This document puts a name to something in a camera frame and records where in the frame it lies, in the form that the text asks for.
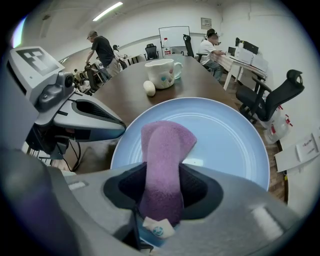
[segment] cap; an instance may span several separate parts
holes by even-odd
[[[86,39],[88,39],[89,37],[92,37],[94,34],[97,34],[97,32],[94,31],[94,30],[91,30],[91,31],[89,32],[88,36],[86,37]]]

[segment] blue plate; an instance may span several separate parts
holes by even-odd
[[[168,100],[138,116],[115,148],[112,169],[142,162],[141,128],[159,120],[183,125],[196,136],[183,163],[240,176],[268,190],[269,160],[256,129],[233,108],[206,98]]]

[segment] jeans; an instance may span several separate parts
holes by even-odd
[[[100,71],[102,78],[105,82],[108,81],[109,79],[111,79],[111,75],[108,73],[108,71],[105,68],[101,68],[101,69],[99,69],[99,71]]]
[[[213,76],[218,82],[221,80],[224,68],[219,63],[209,60],[204,66],[209,67],[213,71]]]

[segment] wooden table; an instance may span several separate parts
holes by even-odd
[[[236,105],[217,80],[194,58],[173,56],[183,65],[181,78],[168,89],[157,90],[154,97],[148,97],[143,83],[148,80],[145,62],[131,65],[106,82],[94,95],[114,112],[128,126],[141,113],[152,106],[175,98],[202,97],[224,103],[235,110]],[[110,168],[117,141],[95,141],[81,143],[82,161],[77,173],[90,173]],[[67,162],[73,166],[75,153],[69,147],[65,154]]]

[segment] white desk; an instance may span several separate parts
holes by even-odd
[[[241,72],[243,72],[243,69],[254,71],[254,72],[258,73],[259,75],[263,76],[264,78],[267,77],[267,74],[265,72],[263,72],[262,70],[254,67],[254,66],[251,66],[249,64],[245,64],[243,62],[237,61],[237,60],[230,58],[228,56],[212,54],[211,58],[213,61],[219,63],[226,71],[228,71],[228,75],[226,77],[226,80],[225,80],[225,83],[223,86],[223,89],[225,89],[225,90],[227,90],[227,88],[228,88],[228,84],[229,84],[230,78],[231,78],[231,69],[233,66],[240,67],[238,75],[236,76],[236,78],[234,80],[235,82],[238,81],[239,75]]]
[[[135,64],[135,60],[136,60],[136,63],[138,63],[139,62],[138,56],[140,56],[140,54],[128,56],[128,58],[126,58],[125,61],[128,61],[129,66],[131,66],[130,59],[132,60],[132,64]]]

